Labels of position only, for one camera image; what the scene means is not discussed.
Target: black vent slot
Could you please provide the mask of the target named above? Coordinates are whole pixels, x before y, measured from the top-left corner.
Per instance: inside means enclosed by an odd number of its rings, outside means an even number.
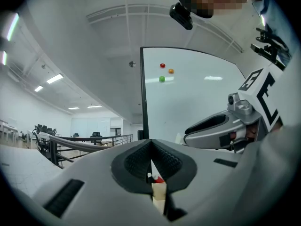
[[[147,172],[153,160],[167,183],[167,192],[185,189],[197,173],[192,158],[157,140],[145,140],[114,158],[111,170],[115,181],[132,193],[152,194]]]
[[[145,182],[146,180],[146,170],[149,167],[151,161],[149,151],[149,144],[144,145],[143,147],[129,155],[124,162],[126,170],[143,182]]]
[[[60,218],[83,185],[80,180],[70,180],[44,208]]]
[[[237,165],[236,161],[227,161],[227,160],[220,159],[220,158],[216,158],[213,162],[216,162],[218,164],[225,165],[228,167],[232,167],[232,168],[236,167],[236,165]]]

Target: metal railing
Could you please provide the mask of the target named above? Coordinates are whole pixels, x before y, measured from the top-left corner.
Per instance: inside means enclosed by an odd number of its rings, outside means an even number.
[[[63,165],[59,165],[59,162],[69,161],[74,162],[73,159],[87,155],[88,153],[93,153],[105,149],[112,148],[116,145],[122,145],[133,141],[133,134],[114,136],[114,137],[55,137],[49,135],[49,152],[50,161],[63,169]],[[68,147],[69,149],[58,149],[62,146]],[[68,158],[62,155],[62,152],[67,151],[79,151],[78,156]]]

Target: white wall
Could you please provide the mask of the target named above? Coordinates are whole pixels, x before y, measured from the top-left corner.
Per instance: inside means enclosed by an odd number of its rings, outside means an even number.
[[[138,140],[138,135],[137,135],[137,132],[139,130],[143,130],[143,125],[140,124],[140,125],[131,125],[131,134],[133,134],[133,139],[134,141],[137,141]]]
[[[115,113],[109,110],[104,110],[104,109],[94,109],[91,108],[91,110],[98,110],[98,111],[91,111],[89,113],[77,113],[73,114],[72,118],[99,118],[99,117],[110,117],[110,118],[116,118],[117,116]]]
[[[132,133],[131,124],[128,121],[123,120],[122,121],[121,134],[122,135],[130,135],[131,133]]]
[[[23,89],[20,84],[6,76],[1,77],[0,86],[0,119],[17,120],[17,128],[24,133],[33,130],[35,125],[42,124],[58,134],[69,136],[71,116],[40,101]]]
[[[100,132],[103,137],[110,137],[111,127],[122,128],[122,119],[115,113],[103,108],[91,110],[96,111],[72,115],[70,136],[78,133],[80,137],[90,137],[93,132]]]

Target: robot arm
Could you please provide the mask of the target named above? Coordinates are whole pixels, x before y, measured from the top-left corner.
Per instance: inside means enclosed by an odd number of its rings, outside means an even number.
[[[238,92],[228,96],[226,111],[205,118],[185,131],[185,143],[196,148],[242,152],[250,143],[245,139],[246,127],[253,124],[257,128],[254,140],[261,141],[279,118],[268,96],[274,82],[268,67],[252,72]],[[235,139],[231,138],[232,133],[236,134]]]

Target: floor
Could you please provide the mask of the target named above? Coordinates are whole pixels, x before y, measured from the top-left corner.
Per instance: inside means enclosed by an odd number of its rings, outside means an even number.
[[[0,144],[0,168],[13,189],[33,196],[42,185],[62,172],[38,150]]]
[[[0,137],[0,144],[1,145],[8,145],[8,146],[12,146],[12,147],[19,147],[19,148],[24,148],[24,149],[29,149],[30,148],[30,141],[29,141],[29,145],[27,146],[27,140],[22,140],[22,138],[18,138],[17,140],[17,143],[13,143],[12,141],[12,137],[9,135],[8,136],[8,141],[6,140],[6,135],[4,136],[4,138],[1,138]],[[68,147],[65,147],[65,146],[61,146],[58,148],[58,150],[62,150],[62,149],[69,149]],[[65,157],[68,157],[68,158],[71,158],[71,157],[74,157],[74,156],[79,156],[79,155],[84,155],[84,154],[88,154],[86,152],[81,152],[81,151],[78,151],[78,150],[74,150],[74,151],[67,151],[67,152],[59,152],[61,155],[65,156]],[[75,158],[75,159],[72,159],[73,161],[78,161],[80,160],[81,157],[79,158]],[[72,162],[69,162],[69,161],[63,161],[63,162],[60,162],[59,163],[61,166],[63,166],[64,168],[67,168],[69,167]]]

